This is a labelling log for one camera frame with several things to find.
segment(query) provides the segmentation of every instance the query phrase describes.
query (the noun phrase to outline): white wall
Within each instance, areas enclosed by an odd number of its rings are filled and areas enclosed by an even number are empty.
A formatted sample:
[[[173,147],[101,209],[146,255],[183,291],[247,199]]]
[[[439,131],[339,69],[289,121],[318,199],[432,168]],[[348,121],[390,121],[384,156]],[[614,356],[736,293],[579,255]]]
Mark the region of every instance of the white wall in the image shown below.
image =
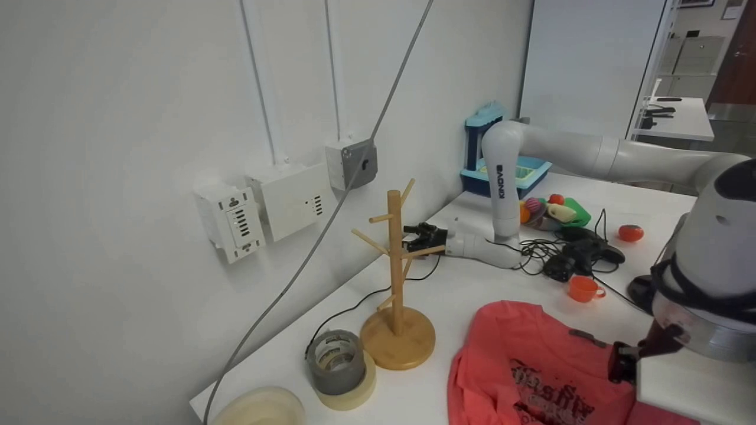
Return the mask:
[[[367,129],[421,0],[335,0],[346,129]],[[323,11],[251,0],[276,156],[335,136]],[[527,0],[438,0],[358,192],[251,346],[372,255],[384,192],[418,177],[411,218],[458,192],[458,122],[515,105]],[[184,425],[314,228],[222,267],[191,188],[275,160],[237,0],[0,0],[0,423]]]

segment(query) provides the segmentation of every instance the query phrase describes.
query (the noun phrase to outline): wire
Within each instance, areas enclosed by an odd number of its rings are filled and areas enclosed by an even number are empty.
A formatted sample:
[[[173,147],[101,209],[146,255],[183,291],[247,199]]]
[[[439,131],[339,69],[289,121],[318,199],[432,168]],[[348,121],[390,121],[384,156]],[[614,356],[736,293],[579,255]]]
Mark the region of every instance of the wire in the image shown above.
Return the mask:
[[[594,223],[594,231],[598,234],[598,223],[603,223],[603,231],[605,231],[605,240],[607,240],[607,227],[610,227],[610,212],[607,212],[607,208],[601,208],[601,214],[598,214],[598,219],[595,219],[595,223]]]
[[[348,314],[348,311],[360,310],[367,300],[372,300],[373,294],[385,293],[385,291],[390,291],[390,286],[385,286],[385,287],[380,287],[380,291],[373,291],[373,293],[364,294],[358,305],[352,305],[352,306],[348,306],[348,310],[341,310],[341,311],[331,314],[323,324],[319,324],[319,326],[314,327],[314,332],[312,332],[312,338],[310,338],[308,346],[306,346],[306,356],[308,356],[308,351],[310,351],[310,346],[312,346],[314,338],[321,332],[321,327],[323,327],[328,321],[333,321],[333,318],[339,318],[339,317],[342,317],[342,314]]]
[[[613,269],[592,269],[594,273],[614,273],[620,269],[620,265],[614,265]]]
[[[333,23],[331,23],[331,0],[323,0],[326,7],[326,32],[328,32],[328,63],[331,63],[331,96],[333,96],[333,122],[335,134],[341,136],[341,103],[339,103],[339,78],[335,78],[335,55],[333,55]]]
[[[421,37],[421,30],[424,30],[424,25],[425,25],[425,19],[429,19],[429,14],[430,14],[432,3],[434,3],[434,0],[429,0],[429,4],[425,4],[425,10],[424,10],[424,16],[421,16],[421,20],[418,20],[418,25],[416,25],[416,32],[414,32],[411,40],[410,40],[410,48],[407,48],[404,58],[403,58],[403,63],[399,63],[397,78],[394,78],[394,82],[392,82],[392,86],[390,86],[390,91],[387,91],[387,98],[385,98],[385,103],[384,103],[384,108],[380,108],[380,114],[379,114],[379,121],[377,121],[377,125],[373,125],[372,138],[377,138],[377,134],[379,134],[379,129],[380,129],[380,125],[384,125],[384,117],[385,117],[385,114],[387,114],[387,105],[390,105],[392,98],[394,98],[394,91],[397,91],[399,81],[403,81],[403,76],[404,76],[407,61],[410,61],[411,52],[416,49],[416,43],[418,43],[418,37]]]
[[[598,281],[603,287],[607,287],[610,293],[614,293],[618,297],[627,300],[629,305],[634,305],[636,310],[640,310],[629,294],[620,293],[618,287],[613,287],[607,281],[603,281],[601,277],[592,273],[594,281]]]
[[[429,273],[424,273],[424,277],[416,277],[416,278],[407,278],[407,281],[429,281],[432,273],[434,273],[434,269],[443,265],[443,255],[438,255],[438,260],[434,260],[434,265],[430,267],[430,272]]]
[[[534,240],[524,242],[521,251],[514,248],[514,246],[507,246],[507,248],[511,248],[511,251],[515,251],[515,252],[521,252],[521,255],[524,258],[524,260],[515,267],[515,272],[523,272],[523,273],[527,273],[527,277],[540,277],[540,273],[544,273],[544,265],[546,265],[553,255],[557,255],[557,252],[562,251],[562,246],[566,246],[566,242],[562,242],[562,240],[555,240],[555,239],[534,239]],[[527,269],[534,260],[541,262],[536,272]]]
[[[241,346],[247,344],[247,340],[256,332],[256,327],[268,318],[268,314],[284,300],[284,294],[292,291],[292,286],[301,278],[301,273],[306,272],[306,267],[310,265],[312,255],[318,252],[318,248],[323,242],[331,223],[335,221],[341,208],[348,202],[348,195],[352,193],[354,188],[354,182],[358,177],[361,175],[361,170],[358,170],[346,188],[346,193],[341,195],[341,201],[335,202],[326,227],[321,228],[321,234],[318,236],[318,240],[312,242],[310,252],[306,255],[303,265],[293,272],[293,277],[289,278],[289,282],[284,286],[284,291],[266,306],[266,311],[257,317],[257,321],[244,332],[244,338],[238,340],[237,350],[231,351],[231,356],[227,359],[227,364],[222,365],[222,371],[218,372],[218,379],[212,384],[212,392],[209,397],[209,404],[207,404],[207,412],[204,412],[204,425],[209,425],[209,417],[210,417],[210,408],[212,408],[212,401],[215,401],[215,395],[218,395],[218,388],[222,382],[222,378],[231,371]]]
[[[416,278],[407,278],[407,281],[429,281],[429,278],[439,269],[439,265],[443,265],[443,255],[438,255],[438,260],[434,260],[434,265],[432,265],[432,269],[430,269],[429,273],[416,277]],[[319,326],[314,327],[310,341],[308,341],[306,356],[308,356],[314,338],[323,330],[323,326],[326,326],[328,321],[333,321],[333,318],[339,318],[339,317],[342,317],[342,314],[349,314],[349,311],[360,310],[367,300],[372,300],[373,294],[385,293],[385,291],[390,291],[390,286],[364,294],[358,305],[352,305],[352,306],[348,306],[348,310],[341,310],[341,311],[331,314],[323,324],[319,324]]]
[[[266,134],[268,134],[269,154],[271,154],[275,166],[276,166],[276,163],[280,163],[280,151],[276,151],[276,143],[275,143],[275,131],[271,131],[271,127],[269,127],[269,114],[268,114],[268,101],[266,101],[266,89],[263,89],[263,78],[261,78],[261,66],[257,66],[254,30],[251,30],[251,19],[249,19],[249,14],[247,14],[247,3],[244,3],[244,0],[238,0],[238,10],[241,10],[241,23],[244,23],[244,36],[247,36],[247,48],[251,49],[256,86],[257,86],[257,95],[261,95],[263,127],[266,127]]]
[[[385,98],[385,103],[384,103],[384,108],[380,108],[380,116],[379,116],[379,121],[377,121],[377,125],[373,125],[372,141],[377,141],[377,134],[379,134],[380,122],[384,122],[384,117],[385,117],[385,114],[387,114],[387,105],[392,103],[392,98],[394,98],[394,95],[397,95],[399,81],[403,81],[404,69],[407,69],[407,63],[410,63],[410,56],[411,56],[411,52],[414,52],[414,48],[416,48],[416,43],[418,43],[418,36],[421,36],[421,30],[424,30],[424,25],[425,25],[425,19],[429,19],[429,14],[430,14],[432,3],[434,3],[434,0],[429,0],[429,4],[425,4],[425,10],[424,10],[424,16],[421,16],[421,20],[418,20],[418,29],[416,29],[416,32],[414,32],[414,37],[411,37],[411,43],[410,43],[410,48],[407,48],[407,52],[404,52],[404,58],[403,58],[403,66],[399,66],[399,70],[397,70],[397,76],[394,76],[394,82],[392,82],[392,86],[390,86],[390,95],[387,95],[387,98]],[[244,4],[244,0],[238,0],[238,7],[241,7],[241,16],[244,16],[244,29],[247,29],[247,36],[249,36],[249,43],[251,43],[251,23],[249,23],[249,16],[247,16],[247,4]],[[361,157],[360,157],[361,170],[367,168],[367,156],[368,156],[368,151],[361,151]],[[293,286],[293,282],[301,278],[301,273],[306,272],[306,267],[310,265],[312,255],[318,252],[318,248],[319,248],[321,240],[326,239],[331,223],[335,221],[341,208],[346,205],[348,195],[352,193],[360,171],[352,175],[346,193],[341,195],[341,201],[339,201],[339,205],[333,208],[333,212],[331,212],[323,231],[321,231],[321,234],[318,236],[318,240],[312,242],[312,248],[310,248],[310,252],[306,255],[306,260],[303,260],[303,265],[299,267],[299,272],[292,277],[292,281],[284,286],[284,291],[266,306],[266,311],[257,317],[257,321],[244,332],[244,338],[238,340],[237,350],[235,350],[231,356],[227,359],[225,367],[218,372],[218,379],[215,379],[215,384],[212,384],[212,389],[210,389],[210,397],[209,397],[209,404],[207,404],[204,425],[209,425],[210,408],[212,408],[212,401],[215,401],[215,395],[218,395],[218,388],[221,388],[222,378],[231,371],[231,365],[235,365],[238,351],[244,350],[247,340],[256,332],[256,327],[266,321],[266,317],[284,300],[284,294],[292,291],[292,286]]]

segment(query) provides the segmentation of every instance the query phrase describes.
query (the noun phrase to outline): white countertop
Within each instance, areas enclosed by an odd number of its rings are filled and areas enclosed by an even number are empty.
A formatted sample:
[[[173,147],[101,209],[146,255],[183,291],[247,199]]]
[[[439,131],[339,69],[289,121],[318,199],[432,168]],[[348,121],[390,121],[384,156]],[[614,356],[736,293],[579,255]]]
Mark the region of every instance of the white countertop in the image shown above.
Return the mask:
[[[671,236],[678,218],[687,212],[694,201],[691,195],[678,195],[678,193],[634,188],[625,183],[551,171],[536,186],[534,193],[549,195],[553,192],[579,199],[594,212],[594,218],[598,218],[601,208],[607,208],[610,231],[625,221],[636,221],[646,228],[647,236],[639,246],[620,246],[627,252],[627,265],[618,273],[605,277],[605,281],[620,291],[625,291],[634,277],[646,273],[651,269],[659,248]],[[464,193],[453,202],[449,202],[445,209],[439,209],[432,218],[432,221],[451,227],[458,219],[492,234],[489,208],[492,208],[489,199]],[[523,239],[529,239],[529,236],[536,236],[536,231],[524,228]],[[414,265],[411,277],[425,273],[432,262],[434,260]],[[607,297],[598,303],[577,305],[562,293],[562,282],[555,282],[546,277],[524,277],[523,272],[507,272],[507,269],[495,269],[470,260],[445,258],[439,269],[429,281],[407,282],[407,305],[421,310],[438,327],[438,346],[432,356],[414,371],[404,371],[404,372],[379,371],[377,395],[364,406],[349,412],[331,410],[318,399],[306,375],[306,360],[303,360],[306,344],[312,338],[312,330],[328,314],[354,305],[360,297],[384,286],[387,286],[387,262],[379,260],[364,272],[360,272],[342,287],[331,293],[323,303],[319,303],[308,314],[303,314],[299,321],[293,321],[266,346],[261,346],[249,359],[244,359],[237,367],[229,371],[229,375],[221,384],[212,416],[222,410],[222,406],[227,406],[229,401],[238,399],[241,395],[275,384],[275,388],[286,388],[303,399],[308,410],[308,423],[312,425],[319,425],[319,423],[385,425],[385,423],[410,423],[410,417],[416,425],[425,425],[425,423],[443,425],[447,423],[449,364],[464,341],[464,336],[469,330],[469,324],[476,310],[481,310],[488,303],[521,300],[521,303],[544,305],[544,310],[551,317],[561,318],[562,324],[572,327],[583,327],[607,341],[613,340],[639,341],[646,338],[653,324],[647,314],[639,311],[627,300],[613,293],[607,293]],[[377,310],[380,300],[384,294],[364,303],[358,311],[331,321],[326,327],[346,327],[346,330],[360,332],[361,321]],[[711,397],[711,395],[727,397],[727,389],[732,389],[732,388],[719,384],[716,382],[719,375],[711,375],[711,372],[719,372],[722,367],[731,371],[731,365],[699,359],[694,379],[691,379],[692,372],[687,372],[684,365],[685,360],[684,364],[673,360],[671,365],[665,365],[665,367],[661,364],[655,364],[651,367],[642,365],[640,379],[646,379],[646,384],[640,384],[640,392],[642,392],[640,399],[647,404],[667,406],[671,410],[681,410],[681,412],[697,412],[701,408],[710,408],[710,416],[701,416],[701,417],[713,423],[724,423],[724,419],[732,425],[753,423],[750,419],[750,417],[756,417],[753,389],[744,392],[743,397],[746,404],[737,404],[737,406],[716,404],[716,399]],[[711,392],[701,389],[701,384],[691,388],[692,382],[701,382],[701,375],[707,375]],[[199,416],[204,412],[209,392],[210,388],[191,399],[191,408]]]
[[[701,96],[684,96],[681,101],[651,101],[659,105],[673,105],[673,117],[655,117],[655,127],[636,129],[636,134],[665,136],[665,138],[691,138],[691,141],[713,141],[713,129],[710,122],[707,103]]]

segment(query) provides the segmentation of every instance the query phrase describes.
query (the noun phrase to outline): white robot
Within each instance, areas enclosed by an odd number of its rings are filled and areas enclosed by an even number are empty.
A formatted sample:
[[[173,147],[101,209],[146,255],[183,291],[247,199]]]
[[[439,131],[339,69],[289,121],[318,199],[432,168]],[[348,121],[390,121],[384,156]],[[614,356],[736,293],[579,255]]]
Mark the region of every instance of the white robot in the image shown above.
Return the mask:
[[[737,154],[549,131],[523,122],[495,125],[483,151],[492,180],[495,240],[451,231],[447,255],[476,258],[495,267],[521,265],[521,252],[511,251],[521,234],[515,188],[521,151],[577,175],[691,186],[699,199],[681,219],[665,262],[653,269],[655,338],[713,359],[756,359],[756,160]]]

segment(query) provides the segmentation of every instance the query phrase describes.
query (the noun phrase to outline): white device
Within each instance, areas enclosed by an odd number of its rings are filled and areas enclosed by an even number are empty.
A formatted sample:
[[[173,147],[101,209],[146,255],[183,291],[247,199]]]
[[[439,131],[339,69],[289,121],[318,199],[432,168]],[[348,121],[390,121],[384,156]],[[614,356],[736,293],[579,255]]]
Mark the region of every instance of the white device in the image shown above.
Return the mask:
[[[256,195],[249,186],[215,186],[196,193],[207,231],[227,265],[266,248]]]
[[[521,265],[521,199],[518,199],[518,156],[521,138],[507,138],[503,143],[495,136],[492,127],[483,141],[483,156],[488,160],[492,180],[492,205],[495,205],[495,239],[488,240],[483,234],[466,231],[464,227],[449,228],[447,255],[473,258],[502,269]]]
[[[319,221],[331,205],[323,166],[281,166],[251,175],[249,186],[263,202],[269,240],[281,240]]]

